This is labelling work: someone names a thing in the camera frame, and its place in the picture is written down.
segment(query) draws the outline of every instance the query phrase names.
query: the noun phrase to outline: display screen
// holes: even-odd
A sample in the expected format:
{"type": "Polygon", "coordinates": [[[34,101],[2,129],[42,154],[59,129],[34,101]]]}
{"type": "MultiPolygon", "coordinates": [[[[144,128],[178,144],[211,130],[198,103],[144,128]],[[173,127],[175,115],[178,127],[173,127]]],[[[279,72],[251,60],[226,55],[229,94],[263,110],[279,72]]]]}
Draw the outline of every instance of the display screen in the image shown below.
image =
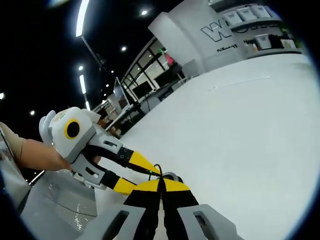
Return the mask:
{"type": "Polygon", "coordinates": [[[121,109],[124,109],[129,103],[127,101],[124,90],[123,90],[122,86],[120,85],[118,79],[115,80],[113,93],[114,93],[116,100],[118,101],[121,109]]]}
{"type": "Polygon", "coordinates": [[[138,99],[142,98],[143,96],[147,95],[152,91],[150,84],[145,81],[144,83],[140,84],[139,86],[132,89],[134,94],[137,96],[138,99]]]}

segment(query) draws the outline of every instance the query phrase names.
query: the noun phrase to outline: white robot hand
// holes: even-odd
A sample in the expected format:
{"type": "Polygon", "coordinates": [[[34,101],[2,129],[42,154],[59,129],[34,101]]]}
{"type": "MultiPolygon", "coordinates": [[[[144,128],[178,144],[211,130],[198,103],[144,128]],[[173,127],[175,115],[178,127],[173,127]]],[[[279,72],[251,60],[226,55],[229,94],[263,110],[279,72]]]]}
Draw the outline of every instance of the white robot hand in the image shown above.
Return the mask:
{"type": "Polygon", "coordinates": [[[84,178],[84,182],[100,189],[109,187],[129,195],[136,186],[92,161],[93,157],[105,157],[124,168],[159,176],[160,172],[140,153],[124,147],[115,137],[107,135],[97,122],[100,115],[86,109],[71,107],[59,113],[51,111],[39,123],[43,142],[54,146],[70,163],[71,168],[84,178]]]}

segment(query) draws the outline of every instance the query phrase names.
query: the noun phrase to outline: table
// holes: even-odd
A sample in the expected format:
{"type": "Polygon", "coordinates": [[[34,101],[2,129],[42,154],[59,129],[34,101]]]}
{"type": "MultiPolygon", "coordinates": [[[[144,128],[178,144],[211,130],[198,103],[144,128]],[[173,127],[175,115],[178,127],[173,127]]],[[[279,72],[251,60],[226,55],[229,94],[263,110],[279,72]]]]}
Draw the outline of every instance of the table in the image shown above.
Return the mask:
{"type": "MultiPolygon", "coordinates": [[[[200,204],[245,240],[282,240],[297,227],[320,175],[320,90],[303,54],[262,56],[191,79],[121,141],[181,176],[200,204]]],[[[148,176],[101,165],[140,183],[148,176]]],[[[95,190],[98,213],[125,200],[95,190]]],[[[165,239],[161,228],[155,239],[165,239]]]]}

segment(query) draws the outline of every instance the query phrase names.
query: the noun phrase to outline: window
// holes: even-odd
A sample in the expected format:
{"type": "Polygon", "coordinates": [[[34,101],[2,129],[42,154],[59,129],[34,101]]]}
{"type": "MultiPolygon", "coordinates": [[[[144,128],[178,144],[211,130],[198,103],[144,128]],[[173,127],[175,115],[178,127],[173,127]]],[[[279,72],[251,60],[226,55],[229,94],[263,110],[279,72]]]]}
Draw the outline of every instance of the window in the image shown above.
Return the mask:
{"type": "Polygon", "coordinates": [[[145,82],[148,82],[150,87],[152,89],[154,89],[154,86],[151,85],[149,79],[147,78],[147,76],[144,74],[144,73],[141,73],[140,76],[135,80],[135,82],[138,84],[138,85],[141,85],[145,82]]]}
{"type": "Polygon", "coordinates": [[[123,88],[126,90],[126,92],[133,98],[133,100],[137,100],[138,98],[137,98],[137,96],[135,95],[135,93],[132,91],[132,89],[134,89],[135,88],[135,86],[134,85],[131,85],[129,88],[130,88],[130,90],[128,89],[128,87],[125,85],[125,84],[122,84],[122,86],[123,86],[123,88]]]}
{"type": "Polygon", "coordinates": [[[169,64],[168,64],[168,61],[167,61],[167,59],[166,59],[164,54],[162,54],[161,57],[159,57],[158,60],[162,64],[162,66],[164,67],[165,70],[169,69],[169,64]]]}
{"type": "Polygon", "coordinates": [[[130,73],[132,77],[136,78],[136,76],[138,75],[138,73],[140,73],[140,71],[141,71],[140,67],[137,64],[135,64],[130,73]]]}
{"type": "Polygon", "coordinates": [[[155,85],[156,88],[159,88],[159,85],[157,84],[154,79],[158,77],[160,74],[162,74],[164,70],[161,66],[159,66],[159,63],[155,61],[152,63],[146,70],[145,73],[148,75],[148,77],[151,79],[152,83],[155,85]]]}
{"type": "Polygon", "coordinates": [[[141,67],[144,67],[147,65],[148,62],[153,58],[150,51],[146,51],[142,57],[139,59],[138,63],[141,65],[141,67]]]}
{"type": "Polygon", "coordinates": [[[151,46],[150,49],[151,51],[156,55],[159,53],[159,51],[163,48],[164,46],[159,42],[159,40],[156,40],[151,46]]]}

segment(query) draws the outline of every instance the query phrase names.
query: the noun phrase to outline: shelf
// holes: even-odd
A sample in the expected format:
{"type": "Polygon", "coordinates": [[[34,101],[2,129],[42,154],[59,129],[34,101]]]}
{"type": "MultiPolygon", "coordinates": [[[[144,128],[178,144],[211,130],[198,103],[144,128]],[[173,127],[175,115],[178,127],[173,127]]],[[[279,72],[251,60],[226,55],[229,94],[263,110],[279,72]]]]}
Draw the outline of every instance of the shelf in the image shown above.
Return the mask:
{"type": "Polygon", "coordinates": [[[303,54],[299,48],[277,48],[277,49],[266,49],[250,53],[246,56],[246,59],[254,59],[257,57],[275,55],[275,54],[303,54]]]}
{"type": "Polygon", "coordinates": [[[222,11],[241,6],[247,4],[258,4],[258,0],[220,0],[214,3],[209,3],[209,5],[217,12],[220,13],[222,11]]]}
{"type": "Polygon", "coordinates": [[[237,23],[235,25],[229,26],[229,28],[232,31],[237,31],[239,29],[244,29],[244,28],[248,28],[248,27],[251,27],[251,26],[255,26],[255,25],[276,24],[276,23],[281,23],[281,22],[282,22],[282,20],[279,19],[279,18],[262,17],[262,18],[252,19],[252,20],[249,20],[249,21],[240,22],[240,23],[237,23]]]}

